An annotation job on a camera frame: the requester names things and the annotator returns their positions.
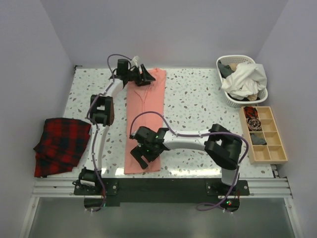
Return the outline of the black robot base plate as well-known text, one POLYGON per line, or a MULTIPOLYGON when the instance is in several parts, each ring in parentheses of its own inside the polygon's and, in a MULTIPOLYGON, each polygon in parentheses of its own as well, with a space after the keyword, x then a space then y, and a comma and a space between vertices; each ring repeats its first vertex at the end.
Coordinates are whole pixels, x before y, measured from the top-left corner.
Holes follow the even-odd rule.
MULTIPOLYGON (((220 178, 103 178, 107 207, 121 203, 215 203, 230 188, 220 178)), ((99 207, 102 203, 101 185, 89 186, 74 181, 74 195, 85 196, 86 208, 99 207)), ((230 197, 250 195, 246 180, 239 180, 230 197)))

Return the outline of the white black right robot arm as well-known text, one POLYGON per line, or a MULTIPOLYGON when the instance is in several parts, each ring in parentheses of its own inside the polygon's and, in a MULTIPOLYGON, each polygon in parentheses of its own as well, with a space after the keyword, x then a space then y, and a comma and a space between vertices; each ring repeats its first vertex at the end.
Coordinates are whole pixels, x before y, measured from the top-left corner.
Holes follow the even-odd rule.
POLYGON ((242 149, 242 137, 229 132, 219 124, 203 131, 176 132, 167 127, 153 131, 141 126, 130 133, 130 139, 137 145, 130 154, 145 170, 164 151, 190 149, 206 152, 221 167, 221 190, 227 195, 238 189, 239 158, 242 149))

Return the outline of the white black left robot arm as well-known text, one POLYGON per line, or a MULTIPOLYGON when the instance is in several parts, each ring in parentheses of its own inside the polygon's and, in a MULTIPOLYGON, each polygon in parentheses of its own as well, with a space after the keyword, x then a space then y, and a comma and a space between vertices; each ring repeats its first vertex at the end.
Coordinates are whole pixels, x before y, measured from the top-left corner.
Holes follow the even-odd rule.
POLYGON ((106 136, 114 122, 114 98, 128 82, 136 86, 147 86, 155 81, 143 64, 138 64, 139 57, 128 58, 120 55, 117 67, 110 70, 109 82, 102 92, 92 95, 86 118, 91 122, 91 142, 89 156, 79 174, 75 187, 85 189, 91 194, 98 194, 103 188, 102 156, 106 136))

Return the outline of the pink t shirt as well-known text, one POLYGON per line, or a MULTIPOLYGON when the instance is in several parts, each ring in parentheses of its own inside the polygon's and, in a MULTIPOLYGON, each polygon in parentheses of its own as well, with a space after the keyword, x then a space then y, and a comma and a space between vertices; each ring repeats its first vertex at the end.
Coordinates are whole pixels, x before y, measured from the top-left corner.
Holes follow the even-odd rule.
MULTIPOLYGON (((161 117, 155 114, 145 114, 140 117, 137 115, 154 111, 163 114, 166 71, 160 68, 150 69, 149 73, 156 80, 150 85, 138 87, 135 83, 129 82, 127 85, 127 137, 132 131, 137 130, 140 126, 146 126, 153 131, 162 127, 161 117)), ((161 159, 157 158, 150 162, 148 167, 143 170, 130 151, 137 146, 137 141, 127 139, 125 147, 124 173, 141 174, 144 172, 158 172, 161 169, 161 159)))

